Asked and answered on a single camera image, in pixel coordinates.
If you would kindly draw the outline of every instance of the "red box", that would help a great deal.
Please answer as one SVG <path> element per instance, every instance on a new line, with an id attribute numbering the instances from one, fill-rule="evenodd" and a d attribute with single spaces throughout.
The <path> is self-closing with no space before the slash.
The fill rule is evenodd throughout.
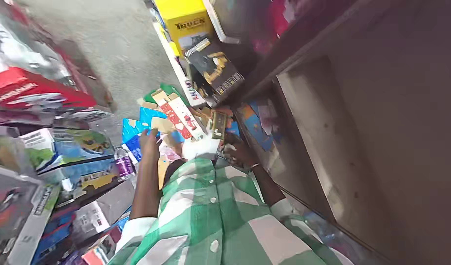
<path id="1" fill-rule="evenodd" d="M 24 109 L 41 106 L 42 109 L 55 109 L 95 105 L 96 101 L 90 95 L 41 75 L 16 67 L 0 73 L 0 106 Z"/>
<path id="2" fill-rule="evenodd" d="M 184 126 L 184 124 L 181 122 L 180 118 L 176 115 L 176 113 L 173 111 L 171 106 L 167 103 L 160 106 L 163 113 L 165 113 L 166 117 L 173 123 L 175 128 L 181 133 L 181 135 L 185 138 L 191 138 L 192 135 L 190 131 Z"/>

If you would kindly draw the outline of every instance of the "plastic water bottle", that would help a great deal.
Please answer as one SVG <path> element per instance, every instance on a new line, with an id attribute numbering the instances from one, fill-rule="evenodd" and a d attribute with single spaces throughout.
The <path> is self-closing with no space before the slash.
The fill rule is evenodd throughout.
<path id="1" fill-rule="evenodd" d="M 119 170 L 119 179 L 126 180 L 132 176 L 135 176 L 135 167 L 128 153 L 121 147 L 114 153 L 114 161 L 116 162 L 117 169 Z"/>

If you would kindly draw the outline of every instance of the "wall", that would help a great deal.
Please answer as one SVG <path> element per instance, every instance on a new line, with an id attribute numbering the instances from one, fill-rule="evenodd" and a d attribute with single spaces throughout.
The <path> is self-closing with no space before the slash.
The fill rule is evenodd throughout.
<path id="1" fill-rule="evenodd" d="M 334 47 L 341 95 L 407 253 L 451 264 L 451 1 L 408 1 Z"/>

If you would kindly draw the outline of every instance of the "person's hand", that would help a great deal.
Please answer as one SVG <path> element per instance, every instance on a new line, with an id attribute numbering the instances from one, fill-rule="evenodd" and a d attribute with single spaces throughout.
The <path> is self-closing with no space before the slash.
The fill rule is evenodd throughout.
<path id="1" fill-rule="evenodd" d="M 235 158 L 238 162 L 242 163 L 245 166 L 253 166 L 258 163 L 258 159 L 255 157 L 255 154 L 247 147 L 244 142 L 239 141 L 231 141 L 231 138 L 226 135 L 225 142 L 233 145 L 236 150 L 226 149 L 225 153 L 229 154 L 233 158 Z"/>
<path id="2" fill-rule="evenodd" d="M 150 134 L 147 135 L 148 131 L 149 130 L 144 130 L 140 136 L 140 151 L 142 152 L 142 160 L 146 158 L 158 161 L 160 158 L 160 151 L 158 151 L 158 147 L 162 141 L 160 140 L 160 137 L 157 137 L 158 129 L 151 129 Z"/>

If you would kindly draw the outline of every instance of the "green checkered shirt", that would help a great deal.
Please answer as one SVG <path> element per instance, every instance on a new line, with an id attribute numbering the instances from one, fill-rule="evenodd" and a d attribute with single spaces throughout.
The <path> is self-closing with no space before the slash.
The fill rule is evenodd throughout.
<path id="1" fill-rule="evenodd" d="M 185 163 L 163 188 L 148 232 L 109 264 L 342 264 L 301 216 L 273 210 L 287 200 L 270 210 L 252 177 L 207 159 Z"/>

